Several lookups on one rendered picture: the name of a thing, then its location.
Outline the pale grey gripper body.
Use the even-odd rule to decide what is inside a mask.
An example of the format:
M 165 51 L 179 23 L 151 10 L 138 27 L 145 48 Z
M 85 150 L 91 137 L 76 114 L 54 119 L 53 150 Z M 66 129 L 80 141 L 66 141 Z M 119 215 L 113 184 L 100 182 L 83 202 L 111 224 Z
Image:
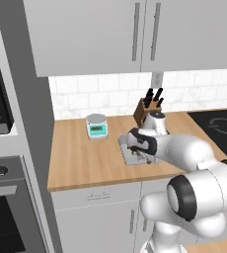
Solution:
M 148 164 L 145 154 L 143 155 L 132 155 L 131 151 L 128 149 L 127 146 L 127 135 L 120 135 L 118 137 L 119 148 L 123 157 L 123 160 L 127 166 L 133 165 L 141 165 L 141 164 Z M 154 157 L 154 163 L 151 164 L 158 164 L 159 159 Z

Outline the grey lower cupboard door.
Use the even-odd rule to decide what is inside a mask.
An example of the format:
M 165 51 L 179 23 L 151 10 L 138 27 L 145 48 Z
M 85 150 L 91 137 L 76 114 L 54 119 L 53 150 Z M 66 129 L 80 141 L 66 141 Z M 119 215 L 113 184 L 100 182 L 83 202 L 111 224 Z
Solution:
M 180 242 L 182 228 L 167 197 L 169 178 L 143 182 L 134 253 L 188 253 Z M 147 230 L 143 232 L 143 220 Z
M 137 200 L 56 211 L 63 253 L 133 253 Z M 135 210 L 133 233 L 130 212 Z

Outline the white kitchen scale teal display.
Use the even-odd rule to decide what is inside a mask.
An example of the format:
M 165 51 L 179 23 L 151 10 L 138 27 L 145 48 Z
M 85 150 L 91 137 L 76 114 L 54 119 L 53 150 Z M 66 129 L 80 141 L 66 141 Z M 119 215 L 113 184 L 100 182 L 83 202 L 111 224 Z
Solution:
M 90 140 L 107 139 L 108 122 L 105 115 L 91 114 L 86 117 L 86 130 Z

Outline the wooden knife block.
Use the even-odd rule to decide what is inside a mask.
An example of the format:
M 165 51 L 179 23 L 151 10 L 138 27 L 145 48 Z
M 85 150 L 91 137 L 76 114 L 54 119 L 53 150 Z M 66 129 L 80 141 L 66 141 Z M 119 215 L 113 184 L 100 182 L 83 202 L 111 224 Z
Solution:
M 145 122 L 145 118 L 147 117 L 148 113 L 151 111 L 159 111 L 160 108 L 157 108 L 157 102 L 151 101 L 150 105 L 148 108 L 146 108 L 144 106 L 144 102 L 143 99 L 140 99 L 135 112 L 133 114 L 133 117 L 137 123 L 137 125 L 139 127 L 142 127 L 144 122 Z

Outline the grey drawer front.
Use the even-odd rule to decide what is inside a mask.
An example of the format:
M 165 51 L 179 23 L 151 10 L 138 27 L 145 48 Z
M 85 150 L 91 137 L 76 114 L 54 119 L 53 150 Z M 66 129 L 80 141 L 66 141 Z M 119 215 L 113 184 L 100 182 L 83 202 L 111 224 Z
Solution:
M 135 201 L 140 197 L 141 183 L 126 183 L 94 188 L 67 190 L 51 194 L 56 211 Z

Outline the black hob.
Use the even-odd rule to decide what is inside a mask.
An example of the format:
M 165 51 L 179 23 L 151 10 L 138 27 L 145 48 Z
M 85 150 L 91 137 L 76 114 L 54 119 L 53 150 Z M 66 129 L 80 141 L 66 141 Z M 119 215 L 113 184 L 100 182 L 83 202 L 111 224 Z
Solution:
M 189 116 L 227 155 L 227 110 L 191 112 Z

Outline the grey tall appliance cabinet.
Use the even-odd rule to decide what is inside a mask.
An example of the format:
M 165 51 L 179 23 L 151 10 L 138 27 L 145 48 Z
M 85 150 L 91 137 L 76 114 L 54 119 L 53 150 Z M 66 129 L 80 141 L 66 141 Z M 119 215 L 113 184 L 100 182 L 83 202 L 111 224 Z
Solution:
M 63 253 L 47 179 L 54 116 L 48 79 L 36 74 L 23 0 L 0 0 L 0 71 L 14 124 L 0 135 L 0 156 L 19 154 L 44 248 Z

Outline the wide grey upper cupboard door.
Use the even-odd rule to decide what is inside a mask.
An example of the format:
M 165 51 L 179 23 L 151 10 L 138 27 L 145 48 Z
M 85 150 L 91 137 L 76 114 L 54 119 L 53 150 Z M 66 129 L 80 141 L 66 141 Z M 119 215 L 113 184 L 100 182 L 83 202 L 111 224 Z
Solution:
M 135 3 L 140 3 L 132 61 Z M 145 0 L 24 0 L 37 75 L 140 70 Z

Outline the narrow grey upper cupboard door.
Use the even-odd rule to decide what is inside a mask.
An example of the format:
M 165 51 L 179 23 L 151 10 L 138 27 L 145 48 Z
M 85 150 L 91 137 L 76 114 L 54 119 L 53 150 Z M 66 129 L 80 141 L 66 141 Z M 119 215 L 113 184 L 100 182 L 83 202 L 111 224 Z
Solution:
M 150 60 L 156 3 L 155 60 Z M 227 69 L 227 0 L 147 0 L 143 72 Z

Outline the steel built-in oven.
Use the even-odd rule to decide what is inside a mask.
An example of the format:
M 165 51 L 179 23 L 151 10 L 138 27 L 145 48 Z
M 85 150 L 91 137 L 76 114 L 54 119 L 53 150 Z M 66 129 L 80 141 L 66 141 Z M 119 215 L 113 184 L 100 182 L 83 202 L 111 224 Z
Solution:
M 17 186 L 15 195 L 0 197 L 0 253 L 46 253 L 20 156 L 0 157 L 8 173 L 0 187 Z

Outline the white wall socket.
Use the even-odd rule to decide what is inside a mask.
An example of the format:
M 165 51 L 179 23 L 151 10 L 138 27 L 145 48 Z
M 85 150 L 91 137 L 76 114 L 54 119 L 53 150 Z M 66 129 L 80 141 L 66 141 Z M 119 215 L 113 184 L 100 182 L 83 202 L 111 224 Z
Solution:
M 151 79 L 151 87 L 152 88 L 161 88 L 163 83 L 163 72 L 153 72 Z

